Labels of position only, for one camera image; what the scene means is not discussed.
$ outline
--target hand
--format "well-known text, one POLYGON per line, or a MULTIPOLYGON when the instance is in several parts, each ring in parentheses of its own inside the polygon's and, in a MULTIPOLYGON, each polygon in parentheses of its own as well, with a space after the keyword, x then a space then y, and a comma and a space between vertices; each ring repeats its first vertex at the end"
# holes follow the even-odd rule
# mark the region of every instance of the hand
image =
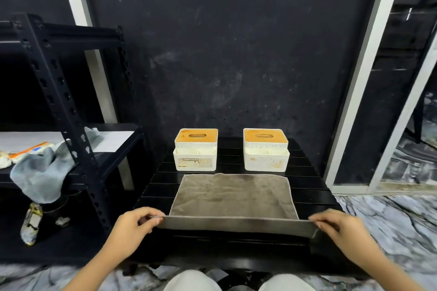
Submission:
POLYGON ((328 234, 350 261, 365 271, 375 261, 385 259, 384 253, 359 217, 328 209, 311 215, 308 219, 328 234))
POLYGON ((139 226, 139 219, 146 215, 164 216, 165 214, 155 208, 141 207, 118 217, 101 250, 109 260, 113 261, 114 266, 134 253, 145 235, 151 233, 152 229, 163 220, 151 218, 139 226))

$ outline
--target white plastic container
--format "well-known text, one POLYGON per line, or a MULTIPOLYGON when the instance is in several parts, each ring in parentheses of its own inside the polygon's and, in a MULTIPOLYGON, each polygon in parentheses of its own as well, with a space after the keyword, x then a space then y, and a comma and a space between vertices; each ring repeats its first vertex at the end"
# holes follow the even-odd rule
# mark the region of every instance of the white plastic container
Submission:
POLYGON ((174 163, 178 171, 215 171, 217 129, 181 129, 174 140, 174 163))
POLYGON ((244 168, 247 171, 283 173, 290 152, 281 129, 243 129, 244 168))

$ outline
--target black wall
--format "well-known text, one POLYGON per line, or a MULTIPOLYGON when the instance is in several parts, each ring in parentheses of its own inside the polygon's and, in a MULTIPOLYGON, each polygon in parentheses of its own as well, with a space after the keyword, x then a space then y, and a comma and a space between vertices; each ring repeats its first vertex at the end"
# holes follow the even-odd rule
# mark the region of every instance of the black wall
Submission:
POLYGON ((414 82, 437 0, 395 0, 335 180, 369 184, 414 82))
POLYGON ((158 159, 183 127, 268 127, 323 170, 373 0, 90 4, 97 25, 124 28, 138 94, 132 104, 110 70, 115 100, 122 120, 146 126, 158 159))
MULTIPOLYGON (((48 23, 74 24, 68 0, 0 0, 1 21, 9 20, 15 12, 38 14, 48 23)), ((84 53, 68 52, 59 58, 83 120, 102 122, 84 53)), ((2 104, 0 130, 13 131, 23 124, 52 129, 54 119, 27 59, 22 55, 2 54, 0 71, 0 92, 10 102, 2 104)))

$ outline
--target floor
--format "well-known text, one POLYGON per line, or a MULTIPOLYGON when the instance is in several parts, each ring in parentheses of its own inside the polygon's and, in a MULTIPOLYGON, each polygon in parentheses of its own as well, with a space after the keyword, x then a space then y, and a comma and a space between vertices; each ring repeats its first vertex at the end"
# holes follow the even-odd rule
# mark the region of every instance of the floor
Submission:
MULTIPOLYGON (((391 260, 401 265, 425 290, 437 290, 437 196, 362 195, 337 197, 337 200, 347 213, 363 219, 391 260)), ((3 265, 0 266, 0 291, 61 290, 76 272, 76 268, 69 266, 3 265)), ((121 271, 115 271, 99 290, 162 290, 165 281, 179 272, 178 267, 157 270, 140 267, 138 274, 125 277, 121 271)), ((220 278, 223 272, 214 270, 208 275, 220 278)), ((359 282, 353 278, 330 276, 299 277, 317 291, 382 290, 374 281, 359 282)))

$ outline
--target black slatted table top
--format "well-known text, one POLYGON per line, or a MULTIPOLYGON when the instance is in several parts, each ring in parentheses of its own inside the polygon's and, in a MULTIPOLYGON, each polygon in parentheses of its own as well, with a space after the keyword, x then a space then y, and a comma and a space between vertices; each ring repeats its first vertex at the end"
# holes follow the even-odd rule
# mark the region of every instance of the black slatted table top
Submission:
MULTIPOLYGON (((342 210, 296 141, 289 139, 288 149, 290 159, 286 171, 268 174, 288 179, 299 218, 307 219, 328 208, 342 210)), ((155 207, 169 214, 183 176, 195 173, 176 170, 173 150, 174 147, 170 148, 135 207, 155 207)), ((244 169, 243 138, 219 138, 217 169, 210 173, 267 172, 244 169)), ((155 229, 148 236, 147 244, 143 242, 135 252, 135 260, 185 267, 215 266, 222 269, 360 276, 349 264, 314 257, 310 254, 309 240, 301 237, 155 229), (266 251, 277 255, 266 256, 266 251)))

